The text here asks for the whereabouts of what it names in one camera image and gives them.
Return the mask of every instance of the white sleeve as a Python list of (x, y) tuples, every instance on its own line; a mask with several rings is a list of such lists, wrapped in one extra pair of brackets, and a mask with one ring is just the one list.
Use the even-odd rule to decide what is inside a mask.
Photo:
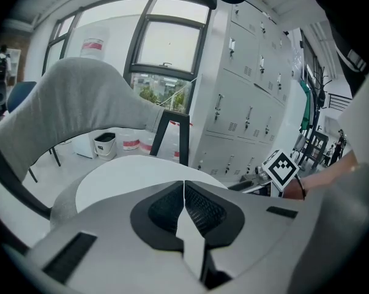
[(7, 61), (7, 71), (8, 73), (10, 73), (12, 71), (12, 62), (10, 58), (6, 58), (6, 61)]

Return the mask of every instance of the window frame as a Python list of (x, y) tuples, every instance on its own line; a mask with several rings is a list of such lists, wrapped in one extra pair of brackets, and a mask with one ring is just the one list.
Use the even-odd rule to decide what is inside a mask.
[[(45, 73), (46, 68), (47, 68), (48, 55), (49, 55), (51, 47), (62, 40), (64, 40), (64, 43), (62, 46), (61, 55), (59, 57), (59, 60), (64, 58), (70, 37), (72, 36), (73, 31), (76, 29), (77, 24), (83, 12), (86, 10), (92, 9), (94, 7), (102, 6), (104, 4), (116, 2), (116, 1), (122, 1), (122, 0), (101, 0), (101, 1), (93, 2), (87, 6), (80, 7), (78, 10), (58, 20), (53, 28), (53, 31), (51, 32), (50, 41), (47, 45), (44, 62), (43, 62), (42, 75)], [(193, 2), (193, 3), (197, 3), (202, 6), (207, 7), (205, 4), (203, 4), (199, 0), (182, 0), (182, 1)], [(186, 18), (172, 17), (169, 15), (151, 14), (153, 6), (155, 5), (156, 2), (157, 0), (148, 0), (148, 2), (146, 3), (145, 8), (136, 25), (136, 28), (135, 28), (135, 31), (134, 31), (134, 34), (133, 34), (133, 37), (132, 37), (132, 40), (129, 46), (129, 51), (127, 53), (127, 58), (125, 61), (125, 66), (124, 66), (124, 71), (123, 71), (123, 77), (126, 80), (126, 82), (129, 84), (129, 86), (131, 86), (130, 82), (131, 82), (132, 73), (159, 74), (159, 75), (163, 75), (166, 77), (180, 78), (186, 81), (193, 81), (198, 76), (199, 66), (201, 63), (204, 43), (206, 41), (207, 29), (209, 27), (209, 22), (210, 22), (212, 11), (210, 9), (208, 10), (206, 23), (204, 24), (204, 23), (200, 23), (197, 21), (188, 20)], [(74, 19), (69, 27), (69, 31), (67, 31), (62, 36), (57, 37), (59, 31), (61, 30), (63, 22), (72, 16), (74, 16)], [(189, 26), (189, 27), (199, 29), (199, 37), (198, 37), (198, 42), (196, 44), (196, 50), (194, 54), (194, 60), (193, 60), (193, 66), (192, 66), (191, 72), (171, 69), (169, 67), (164, 68), (164, 67), (159, 67), (159, 66), (152, 66), (152, 65), (147, 65), (147, 64), (137, 64), (136, 63), (136, 60), (139, 55), (140, 47), (142, 45), (143, 38), (146, 33), (148, 23), (150, 21), (157, 21), (157, 22), (159, 21), (159, 22), (165, 22), (165, 23), (179, 24), (179, 25), (184, 25), (184, 26)], [(192, 84), (190, 97), (188, 98), (188, 105), (185, 111), (186, 114), (188, 114), (190, 111), (194, 90), (195, 90), (195, 84)]]

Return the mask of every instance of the backpack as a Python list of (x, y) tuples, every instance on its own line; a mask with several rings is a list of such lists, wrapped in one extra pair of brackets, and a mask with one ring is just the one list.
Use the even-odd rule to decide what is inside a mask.
[(6, 78), (7, 72), (7, 57), (0, 57), (0, 80), (4, 80)]

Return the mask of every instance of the blue chair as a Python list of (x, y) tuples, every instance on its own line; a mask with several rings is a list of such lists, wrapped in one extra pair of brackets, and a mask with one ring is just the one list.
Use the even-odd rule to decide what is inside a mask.
[[(13, 90), (9, 95), (9, 98), (7, 99), (7, 110), (9, 111), (9, 113), (13, 112), (22, 103), (22, 101), (24, 101), (25, 98), (27, 98), (27, 96), (33, 90), (35, 85), (36, 85), (35, 81), (22, 81), (14, 86)], [(52, 147), (49, 150), (50, 154), (51, 151), (54, 154), (56, 162), (58, 163), (59, 166), (61, 166), (55, 148)], [(37, 179), (34, 176), (31, 169), (29, 169), (29, 173), (33, 177), (33, 180), (37, 182)]]

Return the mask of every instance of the trash can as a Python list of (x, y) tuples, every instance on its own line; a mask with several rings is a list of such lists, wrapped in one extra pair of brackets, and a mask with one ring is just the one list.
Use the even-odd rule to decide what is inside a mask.
[(115, 133), (104, 133), (94, 139), (94, 152), (100, 159), (110, 161), (116, 156)]

